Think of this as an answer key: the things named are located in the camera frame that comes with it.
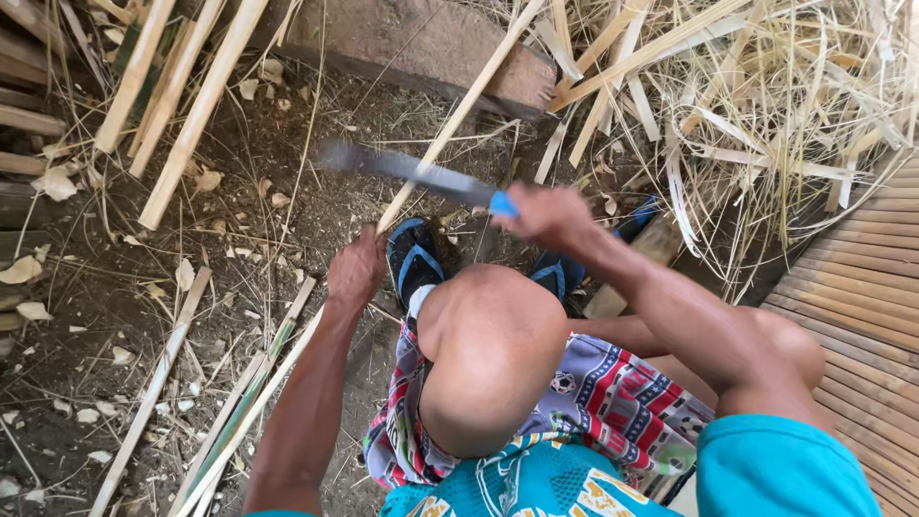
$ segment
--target bamboo mat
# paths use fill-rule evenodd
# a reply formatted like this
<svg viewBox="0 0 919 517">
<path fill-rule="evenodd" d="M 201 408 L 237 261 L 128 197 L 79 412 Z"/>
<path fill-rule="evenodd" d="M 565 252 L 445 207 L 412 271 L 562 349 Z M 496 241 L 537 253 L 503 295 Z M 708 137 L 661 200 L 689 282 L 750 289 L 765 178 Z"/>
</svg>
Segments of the bamboo mat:
<svg viewBox="0 0 919 517">
<path fill-rule="evenodd" d="M 884 514 L 919 517 L 919 158 L 885 185 L 814 241 L 762 308 L 824 347 L 814 398 Z"/>
</svg>

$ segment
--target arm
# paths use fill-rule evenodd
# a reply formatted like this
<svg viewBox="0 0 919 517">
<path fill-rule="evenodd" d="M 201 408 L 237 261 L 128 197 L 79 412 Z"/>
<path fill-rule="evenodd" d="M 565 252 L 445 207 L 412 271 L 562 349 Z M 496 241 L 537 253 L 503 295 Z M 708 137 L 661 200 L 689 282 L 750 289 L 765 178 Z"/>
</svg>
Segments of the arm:
<svg viewBox="0 0 919 517">
<path fill-rule="evenodd" d="M 762 413 L 827 429 L 795 365 L 747 314 L 595 224 L 577 192 L 517 183 L 509 194 L 520 217 L 497 223 L 571 255 L 616 288 L 652 334 L 718 394 L 719 415 Z"/>
<path fill-rule="evenodd" d="M 323 317 L 284 384 L 268 419 L 249 480 L 243 514 L 265 510 L 323 514 L 319 487 L 341 423 L 348 345 L 386 270 L 385 239 L 372 224 L 335 255 Z"/>
</svg>

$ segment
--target patterned shorts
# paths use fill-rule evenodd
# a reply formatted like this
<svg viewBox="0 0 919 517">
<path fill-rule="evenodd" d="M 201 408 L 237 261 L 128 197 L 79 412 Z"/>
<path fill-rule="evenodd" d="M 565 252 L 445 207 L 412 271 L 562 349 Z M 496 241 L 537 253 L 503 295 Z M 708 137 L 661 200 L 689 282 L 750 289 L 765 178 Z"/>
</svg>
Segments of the patterned shorts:
<svg viewBox="0 0 919 517">
<path fill-rule="evenodd" d="M 431 441 L 418 402 L 434 365 L 418 348 L 414 318 L 403 320 L 386 405 L 370 423 L 364 457 L 385 488 L 434 485 L 461 461 Z M 676 476 L 696 462 L 696 439 L 714 411 L 633 354 L 571 334 L 555 377 L 516 436 L 579 433 L 632 486 L 648 475 Z"/>
</svg>

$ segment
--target blue handle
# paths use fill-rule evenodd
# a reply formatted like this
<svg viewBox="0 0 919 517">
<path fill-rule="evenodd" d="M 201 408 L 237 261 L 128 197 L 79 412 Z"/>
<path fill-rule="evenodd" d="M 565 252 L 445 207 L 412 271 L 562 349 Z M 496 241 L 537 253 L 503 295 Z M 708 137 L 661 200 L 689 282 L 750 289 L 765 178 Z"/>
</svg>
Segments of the blue handle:
<svg viewBox="0 0 919 517">
<path fill-rule="evenodd" d="M 520 217 L 520 210 L 503 190 L 494 193 L 492 201 L 488 204 L 488 212 L 498 217 L 510 217 L 511 219 Z"/>
</svg>

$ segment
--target hand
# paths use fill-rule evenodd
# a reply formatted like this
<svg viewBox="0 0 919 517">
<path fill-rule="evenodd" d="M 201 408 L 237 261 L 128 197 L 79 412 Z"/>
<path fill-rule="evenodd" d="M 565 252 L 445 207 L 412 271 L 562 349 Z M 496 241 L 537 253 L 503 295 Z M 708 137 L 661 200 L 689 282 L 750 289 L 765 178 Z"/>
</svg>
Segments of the hand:
<svg viewBox="0 0 919 517">
<path fill-rule="evenodd" d="M 335 254 L 329 266 L 329 300 L 362 310 L 383 282 L 386 239 L 377 238 L 373 224 L 360 227 L 360 236 Z"/>
<path fill-rule="evenodd" d="M 494 217 L 507 231 L 553 251 L 566 251 L 585 228 L 594 226 L 590 208 L 576 190 L 528 187 L 516 181 L 507 194 L 520 210 L 517 219 Z"/>
</svg>

